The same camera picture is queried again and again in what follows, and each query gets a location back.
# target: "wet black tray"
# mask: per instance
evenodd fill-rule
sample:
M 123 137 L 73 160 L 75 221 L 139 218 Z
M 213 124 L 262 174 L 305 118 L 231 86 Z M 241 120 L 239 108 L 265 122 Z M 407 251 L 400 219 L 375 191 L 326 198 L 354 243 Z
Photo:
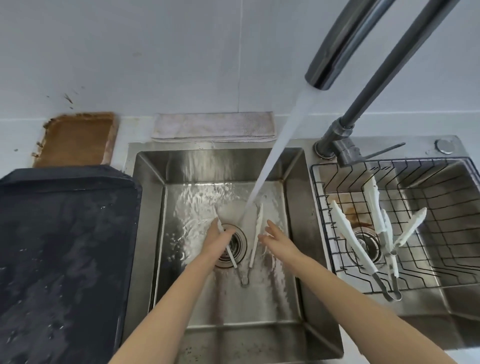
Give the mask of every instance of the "wet black tray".
M 107 363 L 120 344 L 141 187 L 109 166 L 0 180 L 0 363 Z

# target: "hand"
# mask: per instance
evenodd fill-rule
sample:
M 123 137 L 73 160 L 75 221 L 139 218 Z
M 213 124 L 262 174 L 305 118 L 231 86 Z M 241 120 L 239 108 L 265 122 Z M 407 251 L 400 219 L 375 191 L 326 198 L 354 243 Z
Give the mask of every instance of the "hand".
M 207 230 L 207 235 L 205 236 L 200 254 L 208 254 L 217 260 L 225 251 L 234 232 L 235 229 L 228 229 L 220 233 L 218 230 L 218 218 L 213 219 Z
M 258 235 L 258 240 L 270 249 L 275 257 L 280 259 L 290 269 L 293 269 L 294 262 L 302 257 L 303 254 L 277 225 L 270 220 L 267 220 L 267 224 L 265 231 L 270 235 L 260 234 Z

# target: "faucet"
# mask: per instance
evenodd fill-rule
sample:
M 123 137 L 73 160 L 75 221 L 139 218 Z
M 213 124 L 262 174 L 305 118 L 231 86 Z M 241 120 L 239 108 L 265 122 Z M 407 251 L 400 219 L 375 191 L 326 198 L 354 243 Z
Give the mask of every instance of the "faucet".
M 350 0 L 313 58 L 305 74 L 305 80 L 319 90 L 329 89 L 350 56 L 393 1 Z M 405 145 L 400 143 L 363 157 L 350 136 L 358 118 L 458 2 L 459 0 L 430 0 L 425 5 L 347 112 L 336 119 L 323 137 L 314 144 L 313 149 L 319 157 L 323 159 L 337 157 L 338 164 L 346 167 Z

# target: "faucet lever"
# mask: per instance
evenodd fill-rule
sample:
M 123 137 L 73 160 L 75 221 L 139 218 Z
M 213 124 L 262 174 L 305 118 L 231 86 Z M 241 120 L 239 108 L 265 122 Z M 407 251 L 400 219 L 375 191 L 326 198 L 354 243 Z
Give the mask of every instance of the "faucet lever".
M 336 154 L 337 162 L 341 167 L 353 166 L 354 164 L 364 162 L 370 158 L 379 156 L 380 154 L 389 152 L 390 150 L 400 148 L 404 145 L 405 143 L 395 144 L 394 146 L 389 146 L 388 148 L 364 157 L 362 156 L 360 149 L 353 144 L 353 141 L 350 138 L 332 141 L 332 147 L 334 153 Z

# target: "stainless steel sink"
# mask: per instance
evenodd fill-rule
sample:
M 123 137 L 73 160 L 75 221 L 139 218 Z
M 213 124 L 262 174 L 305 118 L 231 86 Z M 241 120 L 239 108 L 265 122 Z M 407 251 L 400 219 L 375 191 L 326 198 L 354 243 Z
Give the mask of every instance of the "stainless steel sink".
M 460 141 L 446 138 L 455 147 L 448 158 L 435 150 L 435 137 L 353 138 L 365 155 L 398 142 L 407 145 L 382 155 L 382 160 L 345 169 L 334 160 L 319 159 L 312 150 L 315 139 L 292 140 L 259 198 L 265 217 L 305 254 L 392 308 L 442 348 L 453 349 L 480 345 L 480 194 L 477 172 Z M 130 144 L 125 172 L 139 180 L 143 196 L 124 339 L 199 252 L 213 208 L 240 209 L 272 145 Z M 412 211 L 429 209 L 427 221 L 399 252 L 403 300 L 397 303 L 378 293 L 336 233 L 328 210 L 328 202 L 336 199 L 360 233 L 371 232 L 361 187 L 373 174 L 395 235 Z M 242 274 L 255 219 L 256 212 L 249 212 L 250 222 L 239 226 L 246 245 L 238 250 Z M 374 256 L 371 235 L 368 248 Z M 386 273 L 381 255 L 376 264 Z M 292 363 L 342 355 L 336 321 L 260 247 L 248 287 L 240 286 L 232 268 L 214 269 L 177 362 Z
M 223 207 L 241 213 L 270 152 L 255 143 L 163 148 L 167 150 L 142 151 L 135 157 L 133 176 L 143 196 L 125 336 L 200 252 L 215 208 L 220 216 Z M 284 150 L 258 202 L 264 205 L 265 217 L 287 232 L 300 250 L 327 266 L 302 147 Z M 247 274 L 248 258 L 242 257 L 250 256 L 256 218 L 254 208 L 238 226 L 245 236 L 239 241 L 246 245 L 238 260 L 242 275 Z M 223 222 L 234 224 L 235 219 Z M 289 363 L 341 356 L 336 321 L 280 261 L 259 247 L 247 287 L 240 285 L 233 268 L 216 267 L 209 276 L 177 362 Z

